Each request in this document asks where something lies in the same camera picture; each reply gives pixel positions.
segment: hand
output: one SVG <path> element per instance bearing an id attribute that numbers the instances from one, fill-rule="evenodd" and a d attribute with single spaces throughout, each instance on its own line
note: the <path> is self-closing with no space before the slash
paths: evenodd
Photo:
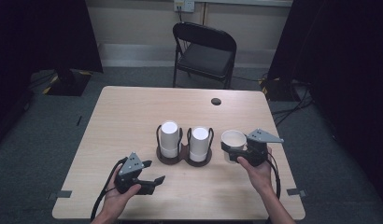
<path id="1" fill-rule="evenodd" d="M 267 147 L 267 150 L 271 154 L 272 149 Z M 271 184 L 271 166 L 267 161 L 260 164 L 259 166 L 253 167 L 243 157 L 238 157 L 237 160 L 242 165 L 242 167 L 247 170 L 250 183 L 252 184 L 253 188 L 258 191 L 259 194 L 262 194 L 267 190 L 273 190 Z"/>
<path id="2" fill-rule="evenodd" d="M 120 194 L 115 188 L 115 177 L 121 168 L 121 164 L 116 168 L 113 176 L 107 185 L 107 193 L 105 195 L 104 206 L 98 216 L 92 223 L 113 223 L 122 213 L 125 205 L 134 195 L 141 189 L 141 185 L 131 186 L 127 192 Z"/>

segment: chair seat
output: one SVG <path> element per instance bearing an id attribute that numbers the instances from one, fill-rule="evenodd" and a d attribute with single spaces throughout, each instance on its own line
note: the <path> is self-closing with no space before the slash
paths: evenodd
<path id="1" fill-rule="evenodd" d="M 225 79 L 225 74 L 231 66 L 231 59 L 230 51 L 190 44 L 179 59 L 177 68 L 187 72 L 198 72 L 215 79 Z"/>

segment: light wood tabletop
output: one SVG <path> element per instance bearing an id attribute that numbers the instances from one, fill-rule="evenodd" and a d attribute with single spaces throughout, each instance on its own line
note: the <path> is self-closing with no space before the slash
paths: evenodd
<path id="1" fill-rule="evenodd" d="M 219 98 L 221 105 L 212 105 L 212 98 Z M 189 128 L 205 126 L 214 130 L 209 164 L 193 167 L 181 161 L 166 165 L 158 160 L 156 130 L 166 120 L 175 121 L 183 129 L 184 145 Z M 139 179 L 153 181 L 165 175 L 165 180 L 153 195 L 135 195 L 120 219 L 266 219 L 262 199 L 251 186 L 247 172 L 238 163 L 227 162 L 220 148 L 223 132 L 238 130 L 248 134 L 257 128 L 278 136 L 268 104 L 259 91 L 105 87 L 62 187 L 72 194 L 70 198 L 58 198 L 52 214 L 64 219 L 90 218 L 114 164 L 135 152 L 141 161 L 152 161 Z M 287 193 L 296 186 L 283 147 L 274 143 L 268 146 L 278 165 L 280 201 L 294 219 L 303 219 L 300 196 Z"/>

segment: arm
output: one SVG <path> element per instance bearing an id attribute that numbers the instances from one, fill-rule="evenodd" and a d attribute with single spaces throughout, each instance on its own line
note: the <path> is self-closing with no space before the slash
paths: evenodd
<path id="1" fill-rule="evenodd" d="M 121 165 L 119 165 L 116 171 L 113 173 L 113 176 L 110 179 L 109 184 L 107 185 L 107 192 L 105 195 L 104 206 L 101 212 L 96 216 L 92 223 L 98 224 L 109 224 L 113 223 L 122 213 L 125 208 L 125 205 L 128 203 L 128 200 L 136 195 L 141 189 L 140 185 L 133 185 L 128 189 L 127 192 L 120 194 L 115 188 L 115 177 L 119 172 Z"/>
<path id="2" fill-rule="evenodd" d="M 238 157 L 237 160 L 247 170 L 250 183 L 261 195 L 264 206 L 272 222 L 274 224 L 295 223 L 273 190 L 271 184 L 271 167 L 268 162 L 253 167 L 242 157 Z"/>

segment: chair backrest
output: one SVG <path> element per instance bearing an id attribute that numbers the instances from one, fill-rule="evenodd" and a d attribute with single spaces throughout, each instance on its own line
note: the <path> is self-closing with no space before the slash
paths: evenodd
<path id="1" fill-rule="evenodd" d="M 204 25 L 182 21 L 174 25 L 172 32 L 178 45 L 180 39 L 213 49 L 231 51 L 234 54 L 237 50 L 237 45 L 229 34 Z"/>

